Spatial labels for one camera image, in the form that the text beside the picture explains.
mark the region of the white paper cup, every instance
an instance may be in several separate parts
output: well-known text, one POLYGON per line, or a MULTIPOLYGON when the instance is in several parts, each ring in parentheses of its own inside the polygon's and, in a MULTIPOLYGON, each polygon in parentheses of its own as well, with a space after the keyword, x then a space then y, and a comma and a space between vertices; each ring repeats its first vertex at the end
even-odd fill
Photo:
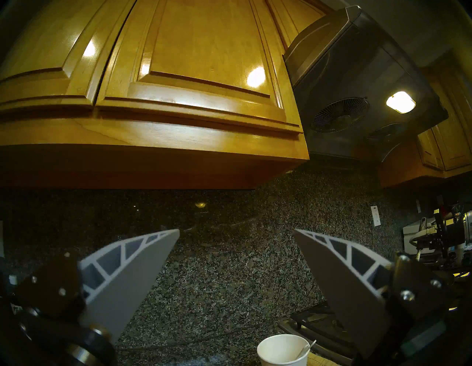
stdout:
POLYGON ((306 366, 309 349, 304 355, 295 359, 305 345, 310 345, 305 338, 293 334, 277 334, 259 343, 257 355, 261 359, 262 366, 306 366))

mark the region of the raised panel cabinet door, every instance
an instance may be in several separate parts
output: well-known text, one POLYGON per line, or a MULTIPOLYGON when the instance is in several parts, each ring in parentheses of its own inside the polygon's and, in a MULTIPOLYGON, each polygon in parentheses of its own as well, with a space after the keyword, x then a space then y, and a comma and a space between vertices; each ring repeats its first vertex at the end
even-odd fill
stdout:
POLYGON ((461 74, 459 67, 454 68, 447 63, 440 66, 438 79, 462 124, 469 148, 472 148, 472 95, 465 76, 461 74))
POLYGON ((444 168, 450 170, 468 165, 471 163, 469 144, 455 109, 441 84, 436 79, 431 79, 430 84, 449 114, 448 119, 432 128, 441 152, 444 168))
POLYGON ((444 164, 439 152, 438 144, 434 138, 433 131, 428 129, 418 135, 418 150, 423 165, 444 170, 444 164))
POLYGON ((45 104, 92 106, 134 2, 45 2, 0 66, 0 111, 45 104))
POLYGON ((266 0, 285 49, 311 23, 325 16, 321 9, 303 0, 266 0))
POLYGON ((138 0, 97 105, 302 132, 263 0, 138 0))

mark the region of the stainless steel range hood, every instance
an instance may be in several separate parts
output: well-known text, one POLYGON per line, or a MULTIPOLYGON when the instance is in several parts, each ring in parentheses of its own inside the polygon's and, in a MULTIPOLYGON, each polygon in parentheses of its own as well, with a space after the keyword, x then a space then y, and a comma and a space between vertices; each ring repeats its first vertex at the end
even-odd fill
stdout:
POLYGON ((414 62, 358 6, 308 26, 284 60, 312 153, 382 161, 448 117, 414 62), (386 105, 400 91, 416 103, 408 113, 386 105))

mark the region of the granite backsplash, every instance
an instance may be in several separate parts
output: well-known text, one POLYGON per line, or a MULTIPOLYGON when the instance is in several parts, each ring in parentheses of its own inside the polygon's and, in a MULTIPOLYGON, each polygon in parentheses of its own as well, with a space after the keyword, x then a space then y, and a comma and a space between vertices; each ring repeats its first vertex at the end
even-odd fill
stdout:
POLYGON ((180 229, 118 341, 119 360, 231 363, 231 352, 242 347, 224 346, 232 335, 234 344, 252 340, 244 346, 252 356, 241 356, 248 364, 257 342, 277 332, 278 319, 322 299, 293 240, 295 228, 356 241, 392 259, 402 248, 402 227, 420 217, 416 198, 381 189, 370 165, 315 157, 247 191, 2 190, 0 220, 8 266, 20 279, 64 251, 86 256, 122 238, 180 229))

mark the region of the fan grille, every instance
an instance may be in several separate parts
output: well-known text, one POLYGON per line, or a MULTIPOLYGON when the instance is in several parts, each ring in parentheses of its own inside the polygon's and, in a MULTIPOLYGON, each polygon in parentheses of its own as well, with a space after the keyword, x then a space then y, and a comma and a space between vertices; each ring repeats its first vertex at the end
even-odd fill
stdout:
POLYGON ((371 144, 378 144, 380 142, 388 142, 406 130, 404 123, 392 123, 381 127, 367 136, 367 141, 371 144))
POLYGON ((330 133, 342 131, 354 122, 360 121, 369 110, 364 98, 346 98, 323 108, 312 121, 316 132, 330 133))

